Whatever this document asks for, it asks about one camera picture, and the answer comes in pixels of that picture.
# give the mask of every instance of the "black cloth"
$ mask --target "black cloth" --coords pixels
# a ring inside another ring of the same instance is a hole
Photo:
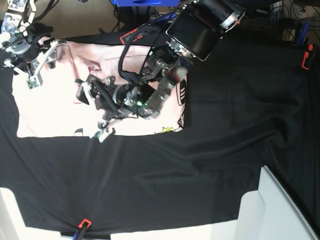
[[[97,39],[117,44],[108,34],[82,42]],[[188,74],[183,131],[102,144],[17,138],[12,73],[1,70],[0,186],[29,227],[73,232],[87,218],[89,233],[103,237],[234,220],[268,165],[319,228],[320,63],[306,71],[303,56],[235,30]]]

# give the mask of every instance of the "black fabric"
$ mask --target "black fabric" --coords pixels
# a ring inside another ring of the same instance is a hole
[[[117,44],[108,36],[82,40]],[[101,238],[234,220],[268,165],[319,228],[320,62],[306,71],[303,56],[233,31],[188,74],[185,130],[103,144],[18,139],[12,73],[1,70],[0,184],[27,226],[72,233],[87,218]]]

